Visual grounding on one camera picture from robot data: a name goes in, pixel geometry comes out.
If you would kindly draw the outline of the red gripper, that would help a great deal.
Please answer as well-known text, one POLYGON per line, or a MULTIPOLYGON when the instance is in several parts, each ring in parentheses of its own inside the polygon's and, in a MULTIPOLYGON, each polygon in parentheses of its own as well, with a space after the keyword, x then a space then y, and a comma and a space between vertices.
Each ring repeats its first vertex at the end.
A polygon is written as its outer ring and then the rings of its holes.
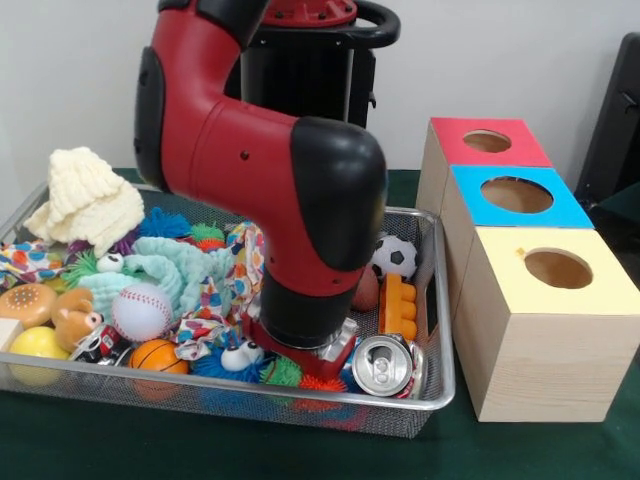
POLYGON ((348 357, 353 352, 357 338, 357 323, 346 318, 339 335, 321 348, 304 350, 286 346, 273 339, 259 321, 246 312, 242 314, 242 329, 246 337, 259 347, 288 358, 298 365, 304 374, 321 380, 338 377, 348 357))

